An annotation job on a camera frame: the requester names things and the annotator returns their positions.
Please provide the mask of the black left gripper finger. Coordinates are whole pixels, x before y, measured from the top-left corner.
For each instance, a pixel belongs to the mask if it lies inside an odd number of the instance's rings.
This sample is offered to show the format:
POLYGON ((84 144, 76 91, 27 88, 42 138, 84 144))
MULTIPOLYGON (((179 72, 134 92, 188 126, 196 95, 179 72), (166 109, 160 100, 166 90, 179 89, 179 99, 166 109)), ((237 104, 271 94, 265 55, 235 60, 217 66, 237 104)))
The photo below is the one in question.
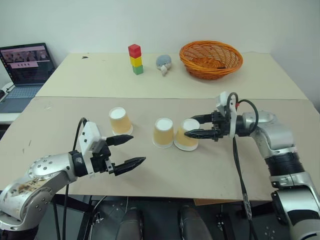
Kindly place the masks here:
POLYGON ((134 157, 134 158, 128 159, 120 165, 115 165, 113 167, 113 170, 114 170, 113 173, 115 176, 119 176, 126 172, 132 171, 133 169, 138 167, 145 159, 146 157, 134 157))
POLYGON ((118 146, 130 141, 133 138, 134 137, 132 135, 121 134, 121 135, 114 135, 111 137, 107 137, 105 142, 108 146, 118 146))

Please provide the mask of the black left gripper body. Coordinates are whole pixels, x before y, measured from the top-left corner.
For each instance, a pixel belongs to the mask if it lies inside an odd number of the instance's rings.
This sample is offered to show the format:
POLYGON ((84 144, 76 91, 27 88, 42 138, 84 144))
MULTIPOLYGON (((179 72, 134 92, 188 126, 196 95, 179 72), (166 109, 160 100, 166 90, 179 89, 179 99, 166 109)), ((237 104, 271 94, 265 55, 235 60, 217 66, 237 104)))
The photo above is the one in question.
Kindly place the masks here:
POLYGON ((102 140, 99 143, 98 148, 92 152, 90 162, 95 173, 115 173, 115 164, 110 160, 111 151, 109 149, 109 146, 113 146, 114 144, 115 141, 113 138, 107 138, 106 140, 102 140))

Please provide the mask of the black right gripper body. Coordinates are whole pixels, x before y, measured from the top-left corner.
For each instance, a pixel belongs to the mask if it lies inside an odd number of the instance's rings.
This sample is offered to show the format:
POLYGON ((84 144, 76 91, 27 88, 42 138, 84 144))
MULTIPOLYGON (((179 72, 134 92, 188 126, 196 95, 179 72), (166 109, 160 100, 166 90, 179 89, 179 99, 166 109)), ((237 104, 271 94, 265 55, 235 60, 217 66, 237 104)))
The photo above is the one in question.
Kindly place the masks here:
POLYGON ((215 142, 230 134, 230 121, 217 110, 211 113, 211 122, 214 131, 211 139, 215 142))

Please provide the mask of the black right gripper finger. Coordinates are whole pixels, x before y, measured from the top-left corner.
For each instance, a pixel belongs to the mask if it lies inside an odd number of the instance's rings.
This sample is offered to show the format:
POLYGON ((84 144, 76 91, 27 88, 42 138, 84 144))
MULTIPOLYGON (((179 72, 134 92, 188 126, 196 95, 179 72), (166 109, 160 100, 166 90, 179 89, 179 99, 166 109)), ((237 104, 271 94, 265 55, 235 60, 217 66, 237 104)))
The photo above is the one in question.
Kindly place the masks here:
POLYGON ((186 131, 184 135, 192 139, 216 139, 216 131, 212 129, 193 129, 186 131))
POLYGON ((191 117, 192 119, 199 122, 200 125, 206 124, 206 123, 212 123, 212 114, 201 114, 201 115, 195 115, 191 117))

